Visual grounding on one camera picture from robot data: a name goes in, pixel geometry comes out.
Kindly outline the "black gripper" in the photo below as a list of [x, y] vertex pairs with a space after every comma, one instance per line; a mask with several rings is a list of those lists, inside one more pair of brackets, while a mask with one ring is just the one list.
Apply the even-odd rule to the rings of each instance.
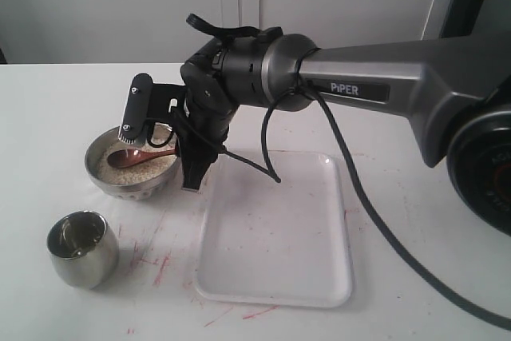
[[224, 142], [239, 105], [224, 87], [220, 64], [223, 54], [222, 43], [210, 41], [180, 67], [188, 111], [188, 115], [181, 118], [179, 139], [184, 190], [196, 192], [200, 189], [206, 172], [219, 154], [234, 155]]

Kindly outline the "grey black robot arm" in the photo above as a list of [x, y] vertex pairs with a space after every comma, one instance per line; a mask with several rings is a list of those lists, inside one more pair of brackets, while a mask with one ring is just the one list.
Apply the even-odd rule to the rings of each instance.
[[424, 163], [445, 161], [465, 204], [510, 231], [510, 35], [321, 49], [278, 27], [214, 33], [180, 69], [184, 186], [196, 190], [242, 105], [295, 112], [312, 101], [404, 117]]

